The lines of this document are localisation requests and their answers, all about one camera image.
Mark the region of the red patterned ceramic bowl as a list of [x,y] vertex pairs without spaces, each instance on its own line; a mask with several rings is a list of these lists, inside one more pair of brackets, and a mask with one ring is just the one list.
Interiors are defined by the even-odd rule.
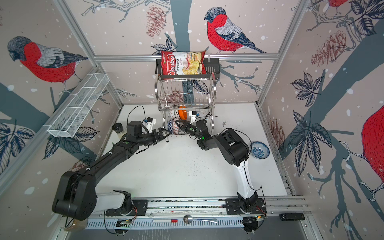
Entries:
[[170,119],[167,123],[167,128],[172,133],[172,135],[174,134],[173,122],[174,122],[174,119]]

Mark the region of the orange plastic bowl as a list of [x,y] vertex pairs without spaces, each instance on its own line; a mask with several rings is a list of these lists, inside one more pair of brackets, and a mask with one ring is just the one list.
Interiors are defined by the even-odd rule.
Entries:
[[187,114],[187,110],[186,110],[185,106],[180,106],[178,108],[178,114],[179,114],[179,118],[181,120],[187,120],[188,119],[188,114]]

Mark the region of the white lattice pattern bowl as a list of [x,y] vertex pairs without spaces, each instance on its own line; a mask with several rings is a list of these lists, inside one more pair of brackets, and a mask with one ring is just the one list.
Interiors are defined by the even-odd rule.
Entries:
[[179,117],[179,111],[178,110],[173,110],[173,111],[174,111],[174,115],[175,115],[174,118],[178,118]]

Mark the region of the steel wire dish rack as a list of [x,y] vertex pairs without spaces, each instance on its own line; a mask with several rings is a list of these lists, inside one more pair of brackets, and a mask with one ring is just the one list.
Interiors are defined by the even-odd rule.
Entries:
[[178,110],[185,106],[190,122],[189,111],[197,111],[200,115],[196,119],[207,120],[209,133],[214,130],[215,99],[217,95],[217,81],[214,73],[210,75],[180,75],[156,76],[155,96],[159,111],[163,114],[163,127],[167,128],[170,120],[168,110]]

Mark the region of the blue white floral bowl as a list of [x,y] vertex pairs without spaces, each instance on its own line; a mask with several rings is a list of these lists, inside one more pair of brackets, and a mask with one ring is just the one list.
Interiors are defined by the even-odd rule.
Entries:
[[266,144],[254,141],[251,143],[251,154],[257,159],[266,159],[270,155],[270,149]]

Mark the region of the dark blue geometric bowl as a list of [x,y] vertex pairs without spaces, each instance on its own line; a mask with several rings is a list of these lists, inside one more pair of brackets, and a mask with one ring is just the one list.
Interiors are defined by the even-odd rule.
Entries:
[[173,134],[179,135],[180,134],[180,128],[176,123],[176,120],[173,121]]

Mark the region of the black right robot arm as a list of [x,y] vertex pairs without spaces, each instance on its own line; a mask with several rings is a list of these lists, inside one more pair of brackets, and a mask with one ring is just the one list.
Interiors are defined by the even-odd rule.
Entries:
[[198,146],[208,151],[218,148],[226,162],[234,167],[236,182],[238,186],[239,208],[245,214],[255,211],[263,213],[264,202],[259,198],[257,190],[254,189],[248,178],[249,169],[247,160],[250,147],[232,128],[224,129],[218,135],[210,135],[206,120],[197,121],[195,125],[185,120],[175,121],[179,129],[191,137],[197,138]]

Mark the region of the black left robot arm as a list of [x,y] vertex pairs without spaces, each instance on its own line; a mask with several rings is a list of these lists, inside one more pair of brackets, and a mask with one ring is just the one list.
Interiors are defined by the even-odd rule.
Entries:
[[132,121],[127,127],[120,141],[97,161],[61,176],[52,205],[54,213],[83,221],[95,212],[118,209],[127,215],[133,210],[130,193],[114,190],[97,194],[96,186],[115,167],[138,153],[140,146],[156,145],[172,132],[164,128],[149,131],[140,121]]

